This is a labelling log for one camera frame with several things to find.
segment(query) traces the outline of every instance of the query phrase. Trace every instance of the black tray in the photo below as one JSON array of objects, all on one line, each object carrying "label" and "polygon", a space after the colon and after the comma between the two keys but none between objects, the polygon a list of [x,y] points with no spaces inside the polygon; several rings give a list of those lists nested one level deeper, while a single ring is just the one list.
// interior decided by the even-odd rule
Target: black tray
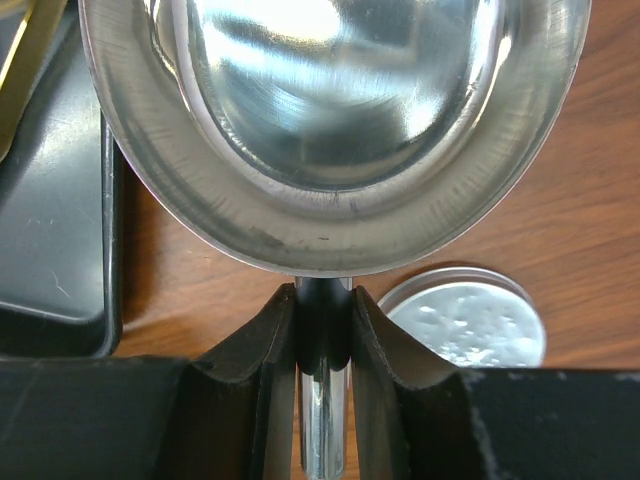
[{"label": "black tray", "polygon": [[[20,20],[0,20],[0,59]],[[122,164],[72,4],[0,164],[0,356],[103,356],[117,346]]]}]

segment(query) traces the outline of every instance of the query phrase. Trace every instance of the scratch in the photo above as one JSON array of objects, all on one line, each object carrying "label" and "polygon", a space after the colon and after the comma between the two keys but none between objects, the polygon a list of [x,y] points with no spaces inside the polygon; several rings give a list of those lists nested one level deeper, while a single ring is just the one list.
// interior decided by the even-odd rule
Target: scratch
[{"label": "scratch", "polygon": [[64,293],[67,296],[67,298],[71,298],[71,295],[69,295],[67,291],[60,286],[60,280],[58,280],[58,276],[56,275],[56,272],[54,272],[51,269],[49,269],[49,271],[51,272],[51,275],[53,275],[53,279],[56,281],[56,288],[60,290],[62,293]]},{"label": "scratch", "polygon": [[78,206],[76,206],[76,210],[78,210],[84,216],[84,218],[86,218],[87,220],[89,220],[91,223],[95,225],[96,221],[93,218],[91,218],[87,212],[85,212]]},{"label": "scratch", "polygon": [[485,425],[480,410],[477,407],[471,408],[471,425],[473,425],[473,436],[476,439],[477,446],[484,457],[486,477],[490,480],[504,478],[504,472],[501,472],[500,466],[498,465],[498,459],[496,458],[495,451],[491,445],[491,435],[489,435],[487,426]]},{"label": "scratch", "polygon": [[51,120],[53,120],[54,122],[62,123],[63,125],[73,125],[72,122],[58,117],[51,117]]},{"label": "scratch", "polygon": [[616,380],[619,381],[631,381],[631,382],[640,382],[640,373],[638,372],[624,372],[619,373],[615,376]]},{"label": "scratch", "polygon": [[31,390],[33,389],[35,384],[38,383],[38,379],[40,378],[40,372],[41,372],[40,365],[34,364],[34,372],[31,375],[31,378],[29,379],[27,384],[22,389],[22,392],[20,392],[20,396],[16,400],[16,403],[13,405],[13,410],[11,410],[11,414],[7,419],[7,423],[4,426],[4,429],[2,430],[2,437],[0,437],[0,443],[6,443],[7,440],[9,440],[9,438],[11,437],[11,433],[13,432],[13,427],[16,424],[18,415],[20,415],[20,412],[22,411],[22,407],[24,407],[24,404],[27,401],[27,398],[29,398],[29,393],[31,393]]}]

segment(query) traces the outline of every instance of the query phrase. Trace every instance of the metal handle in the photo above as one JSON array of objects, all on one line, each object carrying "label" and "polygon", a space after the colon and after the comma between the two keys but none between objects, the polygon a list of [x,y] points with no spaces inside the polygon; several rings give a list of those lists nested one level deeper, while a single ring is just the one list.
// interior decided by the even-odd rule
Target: metal handle
[{"label": "metal handle", "polygon": [[296,278],[302,469],[337,480],[346,464],[351,278]]}]

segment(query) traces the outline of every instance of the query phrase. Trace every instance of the wooden table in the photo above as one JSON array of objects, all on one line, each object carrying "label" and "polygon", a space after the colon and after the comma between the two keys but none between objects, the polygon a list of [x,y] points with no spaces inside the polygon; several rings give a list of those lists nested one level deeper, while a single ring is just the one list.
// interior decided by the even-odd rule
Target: wooden table
[{"label": "wooden table", "polygon": [[[546,365],[640,368],[639,24],[636,0],[596,0],[562,114],[513,192],[442,251],[357,282],[379,298],[434,264],[488,266],[534,298],[549,335]],[[197,356],[291,281],[208,247],[133,177],[127,195],[118,354]],[[359,478],[352,416],[348,468],[346,478]]]}]

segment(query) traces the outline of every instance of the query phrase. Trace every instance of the tin lid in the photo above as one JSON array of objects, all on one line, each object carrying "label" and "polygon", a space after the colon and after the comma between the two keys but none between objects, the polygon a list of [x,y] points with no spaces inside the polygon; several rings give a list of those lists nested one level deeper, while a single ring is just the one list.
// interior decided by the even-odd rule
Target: tin lid
[{"label": "tin lid", "polygon": [[537,367],[546,346],[531,298],[516,282],[476,267],[431,270],[379,302],[400,328],[460,367]]}]

